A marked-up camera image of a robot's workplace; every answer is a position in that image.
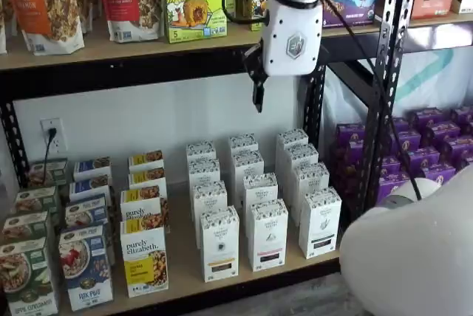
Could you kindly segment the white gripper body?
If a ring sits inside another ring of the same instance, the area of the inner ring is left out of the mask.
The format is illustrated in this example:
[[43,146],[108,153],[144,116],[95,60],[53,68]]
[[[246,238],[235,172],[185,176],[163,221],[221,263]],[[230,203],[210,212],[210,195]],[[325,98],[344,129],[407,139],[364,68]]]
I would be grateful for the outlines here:
[[269,76],[300,76],[316,67],[323,6],[299,9],[268,0],[269,22],[262,28],[262,64]]

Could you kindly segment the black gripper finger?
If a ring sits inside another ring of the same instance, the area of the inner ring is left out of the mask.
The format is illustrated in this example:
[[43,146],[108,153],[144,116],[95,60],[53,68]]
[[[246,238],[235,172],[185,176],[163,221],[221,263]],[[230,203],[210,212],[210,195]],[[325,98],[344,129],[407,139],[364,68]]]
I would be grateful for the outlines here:
[[256,110],[261,113],[265,94],[264,85],[268,79],[268,74],[263,64],[263,40],[254,44],[242,54],[242,63],[250,79],[253,81],[252,102]]
[[319,55],[316,62],[316,71],[321,72],[322,68],[327,65],[329,59],[330,59],[329,51],[326,49],[326,47],[323,44],[321,44],[319,48]]

